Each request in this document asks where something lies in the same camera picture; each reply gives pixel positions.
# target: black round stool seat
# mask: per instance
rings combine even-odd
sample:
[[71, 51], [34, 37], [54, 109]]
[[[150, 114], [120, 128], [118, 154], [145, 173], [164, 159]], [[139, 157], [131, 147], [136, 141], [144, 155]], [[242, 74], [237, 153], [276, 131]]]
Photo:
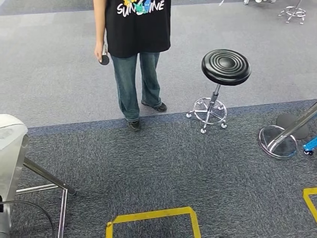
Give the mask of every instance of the black round stool seat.
[[244, 83], [251, 71], [247, 58], [232, 50], [209, 52], [202, 59], [202, 69], [209, 80], [227, 86]]

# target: yellow tape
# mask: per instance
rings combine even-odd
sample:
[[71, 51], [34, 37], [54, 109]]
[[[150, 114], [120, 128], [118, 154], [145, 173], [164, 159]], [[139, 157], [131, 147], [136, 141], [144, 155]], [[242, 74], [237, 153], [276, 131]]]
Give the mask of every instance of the yellow tape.
[[106, 238], [112, 238], [113, 224], [186, 214], [190, 215], [192, 231], [194, 232], [194, 238], [201, 238], [202, 236], [200, 235], [199, 225], [196, 213], [191, 207], [172, 208], [152, 212], [143, 212], [117, 216], [114, 221], [107, 223], [107, 227], [106, 228]]
[[309, 198], [309, 195], [315, 194], [317, 194], [317, 187], [304, 188], [304, 190], [303, 191], [303, 197], [304, 198], [305, 202], [310, 210], [312, 215], [315, 218], [315, 221], [317, 222], [317, 210]]

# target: jeans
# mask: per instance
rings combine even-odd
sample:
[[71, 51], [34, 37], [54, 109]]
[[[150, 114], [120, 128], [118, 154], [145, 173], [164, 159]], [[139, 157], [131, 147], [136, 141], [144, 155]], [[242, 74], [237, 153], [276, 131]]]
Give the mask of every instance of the jeans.
[[[140, 53], [142, 102], [155, 108], [162, 105], [156, 75], [159, 53]], [[135, 88], [137, 55], [122, 59], [112, 56], [117, 82], [118, 105], [128, 122], [138, 121], [140, 108]]]

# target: metal bar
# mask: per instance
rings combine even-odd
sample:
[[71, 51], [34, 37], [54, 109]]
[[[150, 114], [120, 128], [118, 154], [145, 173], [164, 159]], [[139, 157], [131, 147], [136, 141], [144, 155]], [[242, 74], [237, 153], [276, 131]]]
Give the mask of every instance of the metal bar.
[[217, 84], [216, 90], [214, 90], [214, 94], [218, 95], [219, 89], [220, 89], [220, 84]]
[[220, 120], [222, 120], [223, 118], [222, 117], [220, 117], [220, 116], [218, 116], [218, 115], [217, 115], [217, 114], [215, 114], [215, 113], [211, 113], [213, 116], [214, 116], [214, 117], [217, 117], [217, 118], [218, 118], [218, 119], [220, 119]]
[[195, 110], [195, 113], [207, 113], [208, 110]]
[[298, 3], [297, 3], [297, 5], [296, 5], [296, 7], [295, 7], [295, 10], [297, 10], [298, 9], [298, 7], [300, 6], [300, 4], [302, 2], [302, 0], [300, 0]]
[[30, 188], [17, 190], [15, 195], [22, 195], [22, 194], [30, 193], [30, 192], [44, 191], [44, 190], [57, 188], [57, 187], [58, 186], [55, 185], [55, 184], [48, 184], [48, 185], [42, 185], [42, 186], [37, 186], [37, 187], [30, 187]]
[[63, 182], [63, 181], [61, 181], [61, 180], [60, 180], [60, 179], [58, 179], [58, 178], [57, 178], [57, 177], [51, 174], [50, 172], [48, 172], [47, 170], [45, 170], [45, 169], [43, 169], [43, 168], [42, 168], [42, 167], [40, 167], [40, 166], [38, 166], [38, 165], [37, 165], [35, 163], [34, 163], [34, 162], [32, 162], [32, 161], [26, 158], [26, 157], [24, 158], [24, 164], [23, 165], [25, 167], [31, 170], [31, 171], [33, 171], [34, 173], [36, 173], [36, 174], [38, 174], [39, 176], [42, 176], [42, 177], [43, 177], [45, 179], [47, 179], [48, 181], [50, 181], [51, 183], [54, 183], [54, 184], [55, 184], [57, 186], [59, 186], [60, 188], [66, 189], [71, 195], [73, 195], [73, 194], [75, 194], [76, 192], [75, 189], [73, 189], [73, 188], [72, 188], [70, 186], [68, 186], [66, 183], [64, 183], [64, 182]]
[[301, 117], [298, 118], [297, 120], [293, 122], [288, 128], [285, 128], [283, 132], [276, 136], [272, 141], [269, 143], [268, 150], [270, 152], [274, 151], [277, 146], [279, 146], [281, 142], [282, 142], [286, 137], [291, 136], [294, 132], [301, 128], [302, 126], [306, 124], [310, 119], [315, 117], [317, 114], [317, 103], [315, 103], [309, 109], [308, 109], [305, 114], [302, 115]]
[[206, 108], [206, 110], [208, 110], [208, 105], [206, 105], [206, 103], [203, 102], [204, 106]]
[[60, 225], [58, 227], [57, 238], [63, 238], [64, 236], [65, 216], [66, 213], [67, 203], [67, 189], [63, 190], [62, 205], [60, 206]]

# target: blue carpet border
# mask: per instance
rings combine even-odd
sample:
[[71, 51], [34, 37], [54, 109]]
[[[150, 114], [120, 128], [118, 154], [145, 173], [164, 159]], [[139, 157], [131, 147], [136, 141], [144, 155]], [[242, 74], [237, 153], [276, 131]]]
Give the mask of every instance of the blue carpet border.
[[[286, 103], [273, 103], [273, 104], [263, 104], [254, 106], [245, 106], [228, 108], [228, 116], [239, 116], [251, 113], [267, 113], [272, 111], [284, 111], [291, 110], [294, 108], [309, 108], [316, 102], [313, 100], [286, 102]], [[174, 113], [156, 116], [148, 116], [140, 118], [143, 123], [169, 123], [176, 121], [189, 120], [186, 117], [186, 113]], [[101, 121], [90, 121], [90, 122], [78, 122], [72, 124], [61, 124], [61, 125], [51, 125], [41, 127], [30, 127], [28, 135], [29, 136], [45, 136], [60, 133], [72, 133], [78, 131], [88, 131], [96, 129], [112, 129], [112, 128], [125, 128], [127, 127], [125, 119], [112, 119], [112, 120], [101, 120]]]

